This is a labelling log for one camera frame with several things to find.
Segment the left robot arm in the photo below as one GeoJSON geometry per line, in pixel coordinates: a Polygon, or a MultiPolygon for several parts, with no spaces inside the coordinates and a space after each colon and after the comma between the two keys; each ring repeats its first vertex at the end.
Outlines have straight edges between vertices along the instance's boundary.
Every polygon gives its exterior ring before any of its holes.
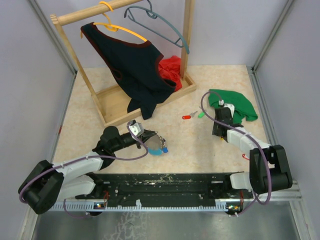
{"type": "Polygon", "coordinates": [[[130,146],[147,149],[146,142],[157,135],[135,121],[127,123],[127,133],[115,126],[104,129],[95,148],[86,155],[60,164],[40,161],[18,189],[19,200],[41,215],[56,202],[79,196],[99,198],[104,182],[95,173],[117,159],[115,153],[130,146]]]}

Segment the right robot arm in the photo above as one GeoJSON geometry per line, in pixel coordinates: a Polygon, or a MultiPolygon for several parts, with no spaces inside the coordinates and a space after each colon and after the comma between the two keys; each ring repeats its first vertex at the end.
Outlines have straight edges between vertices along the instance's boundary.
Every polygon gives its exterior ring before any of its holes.
{"type": "Polygon", "coordinates": [[[229,107],[219,107],[214,112],[212,134],[237,147],[249,159],[249,171],[232,173],[229,182],[223,185],[227,197],[235,198],[244,189],[260,195],[292,187],[293,178],[283,146],[260,141],[243,125],[233,123],[229,107]]]}

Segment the key with red tag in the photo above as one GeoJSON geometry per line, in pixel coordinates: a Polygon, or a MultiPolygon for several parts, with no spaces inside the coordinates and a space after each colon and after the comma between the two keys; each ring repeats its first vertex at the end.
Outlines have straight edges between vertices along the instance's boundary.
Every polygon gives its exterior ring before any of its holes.
{"type": "Polygon", "coordinates": [[[183,115],[181,118],[183,120],[189,120],[191,118],[193,118],[195,115],[197,114],[197,111],[190,113],[189,115],[183,115]]]}

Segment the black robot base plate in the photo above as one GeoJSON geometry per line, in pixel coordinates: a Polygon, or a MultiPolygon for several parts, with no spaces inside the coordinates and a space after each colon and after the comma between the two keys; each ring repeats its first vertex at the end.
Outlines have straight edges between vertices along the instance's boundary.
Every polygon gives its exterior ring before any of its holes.
{"type": "Polygon", "coordinates": [[[214,207],[218,199],[252,198],[232,189],[229,173],[97,174],[97,189],[77,200],[107,201],[109,207],[214,207]]]}

